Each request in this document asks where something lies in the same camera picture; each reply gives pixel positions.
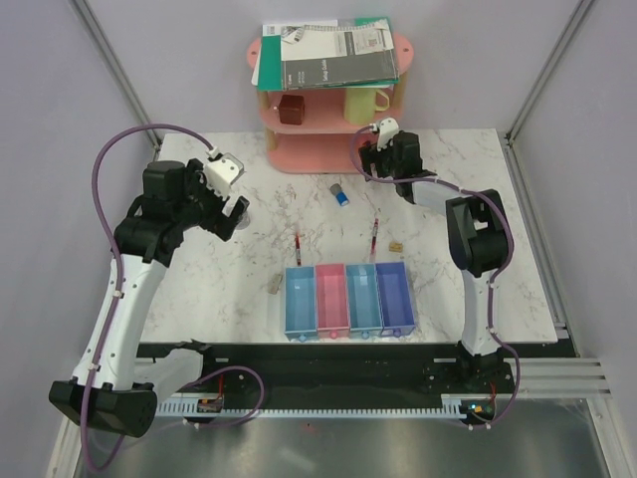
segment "mug handle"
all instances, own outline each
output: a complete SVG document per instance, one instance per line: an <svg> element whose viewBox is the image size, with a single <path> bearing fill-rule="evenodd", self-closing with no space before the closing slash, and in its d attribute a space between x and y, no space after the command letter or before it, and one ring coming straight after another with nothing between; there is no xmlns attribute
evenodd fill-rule
<svg viewBox="0 0 637 478"><path fill-rule="evenodd" d="M386 112L387 110L389 110L389 107L391 106L391 101L389 100L389 95L384 92L383 90L376 90L376 93L381 95L383 98L385 98L385 105L381 106L379 104L376 104L376 110L378 112Z"/></svg>

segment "gray floor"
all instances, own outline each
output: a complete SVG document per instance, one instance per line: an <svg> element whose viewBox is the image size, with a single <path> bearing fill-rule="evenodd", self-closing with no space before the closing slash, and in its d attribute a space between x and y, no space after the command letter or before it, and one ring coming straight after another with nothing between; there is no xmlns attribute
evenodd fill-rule
<svg viewBox="0 0 637 478"><path fill-rule="evenodd" d="M94 456L105 458L96 449ZM80 466L76 477L83 476L90 475ZM264 418L201 431L179 425L122 451L100 476L603 478L608 472L585 403L520 400L491 431L434 420Z"/></svg>

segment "pink bin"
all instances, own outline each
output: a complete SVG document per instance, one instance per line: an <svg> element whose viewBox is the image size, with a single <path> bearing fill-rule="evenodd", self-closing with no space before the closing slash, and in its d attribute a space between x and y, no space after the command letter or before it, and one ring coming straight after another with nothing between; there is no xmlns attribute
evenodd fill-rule
<svg viewBox="0 0 637 478"><path fill-rule="evenodd" d="M347 284L344 264L316 266L317 277L317 329L325 339L347 337Z"/></svg>

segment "blue bin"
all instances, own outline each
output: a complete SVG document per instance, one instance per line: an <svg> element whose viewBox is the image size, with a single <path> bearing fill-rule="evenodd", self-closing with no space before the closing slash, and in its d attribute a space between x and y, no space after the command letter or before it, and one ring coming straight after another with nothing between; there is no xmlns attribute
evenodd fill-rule
<svg viewBox="0 0 637 478"><path fill-rule="evenodd" d="M317 336L317 279L314 267L286 269L286 337L301 342Z"/></svg>
<svg viewBox="0 0 637 478"><path fill-rule="evenodd" d="M349 301L349 336L368 339L382 331L382 316L378 299L376 268L373 264L349 265L347 298Z"/></svg>
<svg viewBox="0 0 637 478"><path fill-rule="evenodd" d="M376 264L382 337L408 336L416 328L404 262Z"/></svg>

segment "book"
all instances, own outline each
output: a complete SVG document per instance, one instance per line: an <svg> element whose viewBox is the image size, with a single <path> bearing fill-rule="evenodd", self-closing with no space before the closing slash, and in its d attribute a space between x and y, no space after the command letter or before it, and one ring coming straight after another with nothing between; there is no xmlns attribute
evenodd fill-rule
<svg viewBox="0 0 637 478"><path fill-rule="evenodd" d="M253 84L261 91L384 88L398 66L386 18L264 25Z"/></svg>

